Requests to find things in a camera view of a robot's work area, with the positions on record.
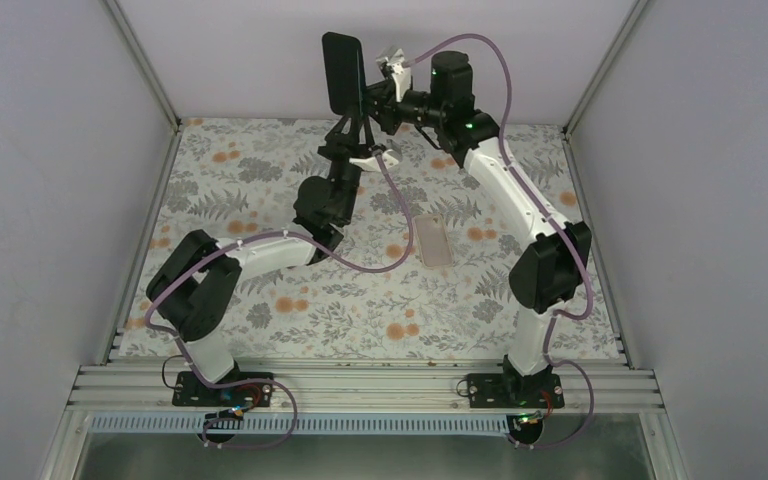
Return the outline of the beige phone case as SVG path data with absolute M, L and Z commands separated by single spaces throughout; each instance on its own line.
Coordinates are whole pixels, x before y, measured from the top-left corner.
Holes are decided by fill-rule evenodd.
M 421 262 L 426 268 L 440 269 L 454 265 L 445 221 L 441 214 L 423 214 L 414 218 Z

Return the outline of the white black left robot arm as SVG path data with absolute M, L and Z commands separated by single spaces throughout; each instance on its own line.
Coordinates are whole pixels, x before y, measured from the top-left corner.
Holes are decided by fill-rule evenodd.
M 373 144 L 370 120 L 356 109 L 341 116 L 318 153 L 330 163 L 328 174 L 301 183 L 288 227 L 234 241 L 193 230 L 148 283 L 147 327 L 172 336 L 212 404 L 230 402 L 238 388 L 254 382 L 241 373 L 220 332 L 239 281 L 335 257 L 354 212 L 359 163 L 379 163 L 383 155 Z

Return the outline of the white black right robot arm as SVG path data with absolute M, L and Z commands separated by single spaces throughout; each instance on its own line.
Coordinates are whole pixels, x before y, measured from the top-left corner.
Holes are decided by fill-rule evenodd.
M 516 168 L 500 126 L 475 106 L 467 54 L 433 54 L 426 91 L 414 89 L 400 49 L 380 55 L 376 64 L 384 78 L 365 91 L 370 116 L 389 134 L 403 124 L 433 130 L 437 148 L 485 189 L 523 250 L 508 275 L 521 306 L 514 342 L 492 384 L 496 402 L 525 407 L 555 389 L 544 343 L 553 313 L 583 282 L 591 231 L 567 220 Z

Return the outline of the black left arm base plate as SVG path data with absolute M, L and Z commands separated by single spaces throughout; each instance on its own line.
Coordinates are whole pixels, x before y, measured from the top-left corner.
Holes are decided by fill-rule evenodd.
M 205 386 L 191 371 L 180 372 L 176 379 L 171 404 L 175 407 L 269 407 L 272 386 L 263 382 L 273 380 L 268 372 L 243 372 L 242 380 L 253 380 L 244 386 L 212 389 Z

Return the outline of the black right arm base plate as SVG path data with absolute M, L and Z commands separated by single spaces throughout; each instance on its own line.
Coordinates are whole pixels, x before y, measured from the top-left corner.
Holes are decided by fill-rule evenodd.
M 542 373 L 471 373 L 459 380 L 455 392 L 469 401 L 472 409 L 563 408 L 565 399 L 560 377 Z

